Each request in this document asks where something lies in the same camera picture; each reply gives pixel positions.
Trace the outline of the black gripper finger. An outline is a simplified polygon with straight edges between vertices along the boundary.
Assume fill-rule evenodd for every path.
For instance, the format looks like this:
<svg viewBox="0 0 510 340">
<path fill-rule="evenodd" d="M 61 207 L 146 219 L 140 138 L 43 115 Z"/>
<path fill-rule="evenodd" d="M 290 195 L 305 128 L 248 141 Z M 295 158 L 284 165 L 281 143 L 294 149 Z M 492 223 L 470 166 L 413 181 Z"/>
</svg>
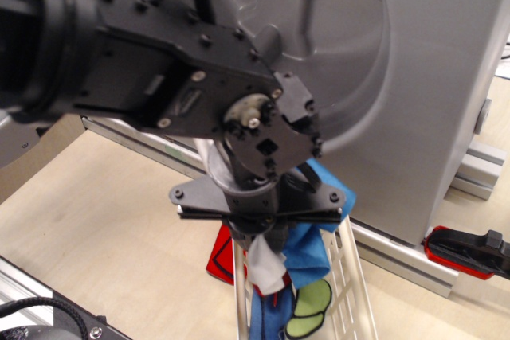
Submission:
<svg viewBox="0 0 510 340">
<path fill-rule="evenodd" d="M 233 239 L 233 241 L 236 244 L 240 245 L 244 251 L 248 252 L 251 244 L 253 243 L 253 240 L 255 239 L 255 236 L 240 233 L 240 232 L 230 228 L 229 226 L 227 227 L 227 229 L 229 230 L 229 234 L 230 234 L 231 238 Z"/>
<path fill-rule="evenodd" d="M 276 223 L 267 232 L 267 244 L 275 254 L 282 253 L 288 240 L 289 226 L 287 221 Z"/>
</svg>

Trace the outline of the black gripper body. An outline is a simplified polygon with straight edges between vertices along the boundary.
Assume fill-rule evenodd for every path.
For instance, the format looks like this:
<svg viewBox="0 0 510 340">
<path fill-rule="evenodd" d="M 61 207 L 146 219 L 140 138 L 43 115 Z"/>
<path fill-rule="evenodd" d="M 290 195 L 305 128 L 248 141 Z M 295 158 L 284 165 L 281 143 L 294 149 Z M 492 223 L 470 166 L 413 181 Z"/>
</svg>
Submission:
<svg viewBox="0 0 510 340">
<path fill-rule="evenodd" d="M 246 236 L 299 223 L 342 221 L 345 192 L 322 182 L 316 172 L 295 169 L 253 190 L 223 190 L 211 176 L 174 187 L 170 200 L 182 219 L 220 220 Z"/>
</svg>

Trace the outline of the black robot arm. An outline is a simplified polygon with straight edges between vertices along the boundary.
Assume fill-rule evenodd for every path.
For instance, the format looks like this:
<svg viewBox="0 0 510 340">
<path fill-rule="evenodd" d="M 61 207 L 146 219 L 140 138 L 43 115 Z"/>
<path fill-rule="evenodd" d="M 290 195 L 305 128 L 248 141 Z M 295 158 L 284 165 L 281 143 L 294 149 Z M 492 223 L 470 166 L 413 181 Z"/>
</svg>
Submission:
<svg viewBox="0 0 510 340">
<path fill-rule="evenodd" d="M 345 193 L 309 165 L 322 153 L 311 93 L 219 25 L 211 0 L 1 0 L 1 107 L 36 126 L 74 113 L 212 140 L 206 175 L 170 198 L 238 239 L 282 249 L 299 223 L 342 220 Z"/>
</svg>

